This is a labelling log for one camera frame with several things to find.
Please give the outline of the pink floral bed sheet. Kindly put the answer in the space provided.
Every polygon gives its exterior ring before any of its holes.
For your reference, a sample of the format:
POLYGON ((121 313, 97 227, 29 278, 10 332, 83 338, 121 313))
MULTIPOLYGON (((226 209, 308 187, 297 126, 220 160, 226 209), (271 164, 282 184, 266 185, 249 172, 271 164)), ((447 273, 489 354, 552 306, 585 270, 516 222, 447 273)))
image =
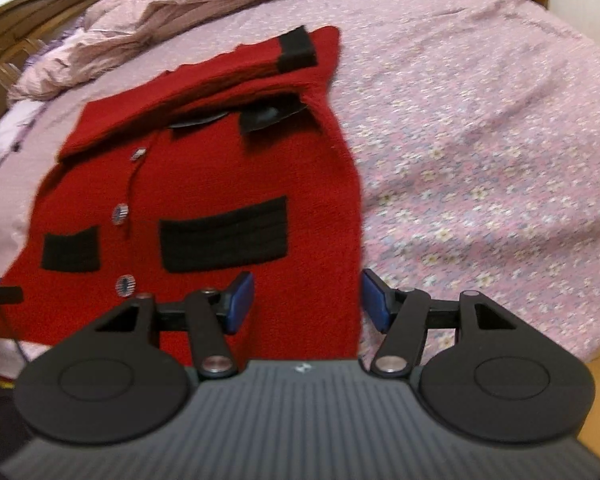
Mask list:
POLYGON ((332 109, 364 186, 365 263, 476 288, 585 359, 600 348, 600 48, 528 0, 273 0, 48 104, 0 167, 0 275, 87 102, 299 25, 334 25, 332 109))

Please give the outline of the lilac pillow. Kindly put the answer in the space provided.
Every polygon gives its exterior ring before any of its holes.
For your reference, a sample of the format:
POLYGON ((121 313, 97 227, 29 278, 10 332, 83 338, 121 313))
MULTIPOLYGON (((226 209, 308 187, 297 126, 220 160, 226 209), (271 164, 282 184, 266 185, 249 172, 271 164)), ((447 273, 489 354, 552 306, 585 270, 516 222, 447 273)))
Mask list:
POLYGON ((18 101, 0 119, 0 165, 5 158, 15 151, 35 122, 38 114, 44 110, 43 101, 18 101))

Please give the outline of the red knit cardigan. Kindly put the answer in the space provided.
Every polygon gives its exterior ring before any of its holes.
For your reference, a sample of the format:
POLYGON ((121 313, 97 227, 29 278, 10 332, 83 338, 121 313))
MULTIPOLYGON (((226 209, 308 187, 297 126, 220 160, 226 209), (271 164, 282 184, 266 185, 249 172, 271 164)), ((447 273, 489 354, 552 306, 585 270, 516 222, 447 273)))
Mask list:
POLYGON ((296 28, 88 103, 38 187, 3 284, 0 337, 52 346, 125 299, 178 301, 248 271, 253 303, 228 338, 239 362, 358 352, 360 179, 328 104, 340 33, 296 28), (306 109, 243 133, 188 112, 294 93, 306 109))

